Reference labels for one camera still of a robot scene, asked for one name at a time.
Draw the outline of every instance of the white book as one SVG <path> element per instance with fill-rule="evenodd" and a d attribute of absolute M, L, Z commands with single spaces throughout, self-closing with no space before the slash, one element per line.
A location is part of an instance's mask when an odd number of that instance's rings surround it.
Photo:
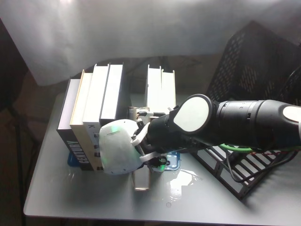
<path fill-rule="evenodd" d="M 161 67 L 150 68 L 148 65 L 146 89 L 145 89 L 145 106 L 150 108 L 151 112 L 165 112 L 162 107 L 162 80 Z"/>
<path fill-rule="evenodd" d="M 99 117 L 103 105 L 103 97 L 105 93 L 109 67 L 110 65 L 95 65 L 83 117 L 83 124 L 97 153 L 100 152 L 98 134 L 101 125 L 99 123 Z"/>
<path fill-rule="evenodd" d="M 176 106 L 174 71 L 167 73 L 162 70 L 162 98 L 163 112 L 169 113 L 168 108 L 173 109 Z"/>
<path fill-rule="evenodd" d="M 103 108 L 100 117 L 100 123 L 102 126 L 118 119 L 118 115 L 120 114 L 119 111 L 124 111 L 123 108 L 120 108 L 123 104 L 125 104 L 121 103 L 123 102 L 123 97 L 121 97 L 121 95 L 125 95 L 121 92 L 123 75 L 122 69 L 123 65 L 110 65 L 108 81 L 103 100 Z"/>
<path fill-rule="evenodd" d="M 93 170 L 96 171 L 101 169 L 102 163 L 100 158 L 95 158 L 94 145 L 83 124 L 83 117 L 86 108 L 87 97 L 89 94 L 89 88 L 91 85 L 91 80 L 92 73 L 85 73 L 85 71 L 83 70 L 80 79 L 79 90 L 76 96 L 76 101 L 72 112 L 70 126 L 82 150 L 84 151 L 86 157 L 91 163 Z"/>

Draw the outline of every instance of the gray table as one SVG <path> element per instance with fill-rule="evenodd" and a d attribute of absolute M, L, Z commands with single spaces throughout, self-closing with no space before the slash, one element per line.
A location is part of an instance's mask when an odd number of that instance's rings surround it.
<path fill-rule="evenodd" d="M 132 96 L 133 105 L 143 96 Z M 300 225 L 301 155 L 276 169 L 238 201 L 191 155 L 181 169 L 151 176 L 147 192 L 134 191 L 131 175 L 83 172 L 67 165 L 68 149 L 56 132 L 63 95 L 49 121 L 27 195 L 30 216 L 157 220 L 223 224 Z"/>

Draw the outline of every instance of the black plastic crate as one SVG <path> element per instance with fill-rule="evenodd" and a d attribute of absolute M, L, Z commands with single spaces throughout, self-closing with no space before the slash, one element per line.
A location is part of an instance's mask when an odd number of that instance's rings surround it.
<path fill-rule="evenodd" d="M 251 22 L 228 41 L 206 95 L 219 102 L 279 99 L 301 105 L 300 65 L 301 48 Z M 192 155 L 242 200 L 269 170 L 237 183 L 229 173 L 225 151 L 216 146 Z M 273 151 L 256 155 L 229 152 L 229 159 L 233 173 L 242 179 L 281 161 L 286 155 Z"/>

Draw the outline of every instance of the cable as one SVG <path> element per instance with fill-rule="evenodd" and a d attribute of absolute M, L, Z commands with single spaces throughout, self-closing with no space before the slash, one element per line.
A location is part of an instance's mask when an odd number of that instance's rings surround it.
<path fill-rule="evenodd" d="M 249 152 L 253 152 L 254 150 L 251 148 L 240 148 L 240 147 L 231 147 L 229 145 L 226 144 L 221 144 L 219 145 L 220 147 L 223 147 L 229 151 L 234 151 L 234 152 L 241 152 L 241 153 L 249 153 Z"/>
<path fill-rule="evenodd" d="M 227 151 L 225 153 L 226 153 L 227 165 L 228 165 L 228 168 L 230 170 L 231 177 L 233 178 L 233 180 L 235 182 L 242 183 L 242 182 L 245 182 L 245 181 L 247 181 L 247 180 L 249 180 L 249 179 L 251 179 L 251 178 L 253 178 L 253 177 L 255 177 L 255 176 L 257 176 L 257 175 L 259 175 L 259 174 L 261 174 L 263 172 L 265 172 L 265 171 L 268 171 L 268 170 L 270 170 L 272 168 L 275 168 L 277 166 L 283 165 L 283 164 L 291 161 L 297 155 L 298 151 L 294 151 L 291 157 L 289 157 L 289 158 L 287 158 L 285 160 L 282 160 L 280 162 L 277 162 L 275 164 L 271 164 L 271 165 L 267 166 L 266 168 L 264 168 L 264 169 L 262 169 L 262 170 L 260 170 L 260 171 L 258 171 L 256 173 L 254 173 L 254 174 L 246 177 L 245 179 L 237 179 L 238 177 L 233 175 L 231 164 L 230 164 L 230 161 L 229 161 L 229 153 Z"/>

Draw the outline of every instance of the beige book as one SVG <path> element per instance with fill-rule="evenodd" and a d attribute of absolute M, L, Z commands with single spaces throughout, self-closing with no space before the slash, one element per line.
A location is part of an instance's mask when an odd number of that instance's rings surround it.
<path fill-rule="evenodd" d="M 101 159 L 95 158 L 95 147 L 83 124 L 83 116 L 86 108 L 87 97 L 91 84 L 92 73 L 85 73 L 83 70 L 80 78 L 79 90 L 77 92 L 74 109 L 70 121 L 70 127 L 76 136 L 83 152 L 91 163 L 93 170 L 100 170 L 102 167 Z"/>

